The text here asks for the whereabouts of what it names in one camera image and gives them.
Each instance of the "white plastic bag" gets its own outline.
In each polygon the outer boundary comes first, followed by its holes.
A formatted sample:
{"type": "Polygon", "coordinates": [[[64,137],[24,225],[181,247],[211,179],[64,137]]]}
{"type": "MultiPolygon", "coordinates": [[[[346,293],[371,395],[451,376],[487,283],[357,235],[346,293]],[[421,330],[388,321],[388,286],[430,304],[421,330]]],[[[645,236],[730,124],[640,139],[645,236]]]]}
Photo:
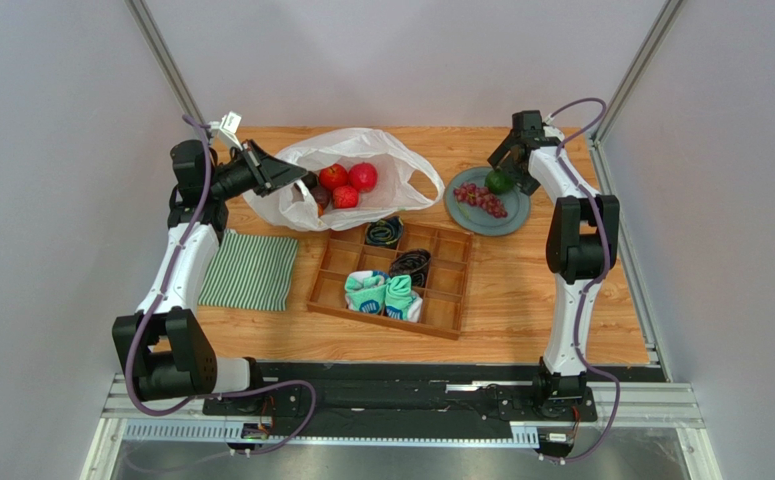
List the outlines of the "white plastic bag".
{"type": "Polygon", "coordinates": [[[316,201],[306,193],[307,188],[300,180],[296,182],[300,190],[284,188],[267,197],[259,197],[253,192],[243,195],[263,220],[293,230],[347,230],[397,211],[428,208],[440,201],[445,189],[440,175],[425,158],[381,130],[334,130],[291,145],[278,152],[277,158],[317,173],[335,163],[348,170],[364,161],[378,170],[378,184],[373,191],[360,194],[357,207],[332,209],[321,218],[317,214],[316,201]],[[425,174],[437,188],[434,200],[429,200],[408,183],[414,170],[425,174]]]}

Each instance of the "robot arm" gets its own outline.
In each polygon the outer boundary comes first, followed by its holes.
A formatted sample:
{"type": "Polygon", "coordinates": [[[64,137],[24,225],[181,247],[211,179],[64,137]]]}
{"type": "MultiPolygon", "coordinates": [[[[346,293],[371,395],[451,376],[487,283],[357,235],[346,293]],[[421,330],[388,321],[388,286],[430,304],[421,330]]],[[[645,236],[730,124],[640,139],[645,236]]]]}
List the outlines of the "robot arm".
{"type": "Polygon", "coordinates": [[[579,175],[564,149],[563,135],[545,125],[537,110],[512,116],[512,130],[488,159],[490,165],[506,173],[526,195],[544,187],[555,205],[547,238],[547,265],[555,275],[556,307],[552,333],[540,373],[533,380],[535,404],[550,416],[581,403],[587,388],[586,367],[574,345],[574,329],[580,292],[585,300],[579,318],[579,347],[585,350],[594,301],[600,290],[596,279],[603,272],[604,252],[596,220],[587,195],[597,202],[609,245],[609,258],[617,257],[619,204],[612,195],[601,195],[579,175]],[[581,233],[583,224],[595,227],[581,233]]]}
{"type": "Polygon", "coordinates": [[[183,238],[196,213],[207,172],[204,145],[198,140],[181,142],[171,150],[177,186],[171,192],[168,215],[168,247],[156,279],[133,315],[118,317],[112,337],[121,367],[141,401],[223,393],[259,387],[256,363],[248,359],[218,358],[198,325],[198,296],[213,256],[218,252],[227,226],[225,201],[246,191],[266,196],[307,174],[307,170],[278,160],[251,140],[236,137],[239,115],[230,112],[208,128],[208,142],[218,136],[230,148],[231,161],[217,165],[211,148],[209,191],[203,210],[188,238],[183,238]],[[175,250],[180,249],[175,258],[175,250]],[[127,358],[138,326],[153,309],[139,339],[135,362],[127,372],[127,358]],[[150,347],[167,337],[170,351],[150,347]]]}

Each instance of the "folded cloth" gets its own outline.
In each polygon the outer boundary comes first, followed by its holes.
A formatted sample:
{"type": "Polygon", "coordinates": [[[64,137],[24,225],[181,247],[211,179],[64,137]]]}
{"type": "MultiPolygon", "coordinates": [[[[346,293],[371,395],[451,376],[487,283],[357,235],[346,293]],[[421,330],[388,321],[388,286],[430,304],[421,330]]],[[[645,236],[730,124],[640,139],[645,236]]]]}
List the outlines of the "folded cloth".
{"type": "Polygon", "coordinates": [[[346,278],[346,304],[349,310],[381,313],[387,291],[387,274],[377,270],[352,272],[346,278]]]}
{"type": "Polygon", "coordinates": [[[298,240],[224,232],[207,269],[198,304],[248,310],[286,310],[298,240]]]}
{"type": "Polygon", "coordinates": [[[422,298],[411,289],[410,275],[399,275],[387,282],[384,303],[388,317],[414,323],[420,321],[422,298]]]}

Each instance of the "white label tag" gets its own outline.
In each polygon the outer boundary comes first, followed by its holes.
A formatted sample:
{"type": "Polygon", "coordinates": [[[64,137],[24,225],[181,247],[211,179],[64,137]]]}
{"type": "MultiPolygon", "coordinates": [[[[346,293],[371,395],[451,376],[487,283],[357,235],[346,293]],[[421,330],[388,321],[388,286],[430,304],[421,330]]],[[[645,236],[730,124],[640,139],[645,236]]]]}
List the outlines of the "white label tag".
{"type": "Polygon", "coordinates": [[[549,125],[544,125],[544,136],[548,137],[548,138],[549,137],[556,137],[556,138],[559,139],[560,142],[562,140],[564,140],[564,133],[561,130],[559,130],[558,128],[551,127],[549,125]]]}
{"type": "Polygon", "coordinates": [[[236,129],[239,128],[239,122],[241,120],[242,117],[240,117],[239,114],[230,112],[221,119],[221,130],[236,135],[236,129]]]}

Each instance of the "wooden tray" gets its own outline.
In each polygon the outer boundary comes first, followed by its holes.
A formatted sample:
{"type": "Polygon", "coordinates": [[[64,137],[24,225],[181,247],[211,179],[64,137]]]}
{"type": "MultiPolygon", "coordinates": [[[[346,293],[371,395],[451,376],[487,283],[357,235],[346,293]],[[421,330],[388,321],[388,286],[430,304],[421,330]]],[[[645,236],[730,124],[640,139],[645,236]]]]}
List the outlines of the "wooden tray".
{"type": "Polygon", "coordinates": [[[363,225],[331,232],[307,310],[457,340],[461,334],[473,234],[405,223],[398,249],[392,250],[365,245],[365,230],[366,225],[363,225]],[[428,250],[432,257],[425,288],[414,287],[423,298],[419,323],[355,312],[346,307],[345,283],[350,273],[359,270],[387,272],[396,256],[415,248],[428,250]]]}

